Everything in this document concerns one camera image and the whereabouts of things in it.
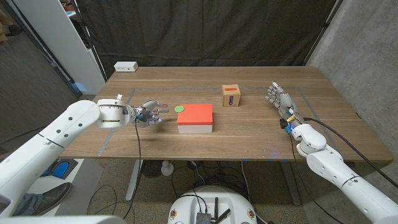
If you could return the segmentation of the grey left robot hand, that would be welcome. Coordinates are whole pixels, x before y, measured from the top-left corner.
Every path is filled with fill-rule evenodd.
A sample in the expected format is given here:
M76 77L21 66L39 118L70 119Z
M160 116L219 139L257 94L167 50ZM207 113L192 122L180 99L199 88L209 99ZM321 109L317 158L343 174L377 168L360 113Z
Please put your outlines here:
M138 107L134 108L134 121L137 128L148 127L152 124L160 123L160 113L168 113L168 105L156 100L147 100Z

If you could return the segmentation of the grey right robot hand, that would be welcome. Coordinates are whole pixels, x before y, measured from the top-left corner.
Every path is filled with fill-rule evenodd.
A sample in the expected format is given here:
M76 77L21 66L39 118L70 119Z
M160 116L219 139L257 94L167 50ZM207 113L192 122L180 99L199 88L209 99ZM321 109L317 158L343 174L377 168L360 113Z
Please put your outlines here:
M266 100L277 108L281 118L285 120L284 128L293 130L304 123L294 99L281 86L273 82L267 91Z

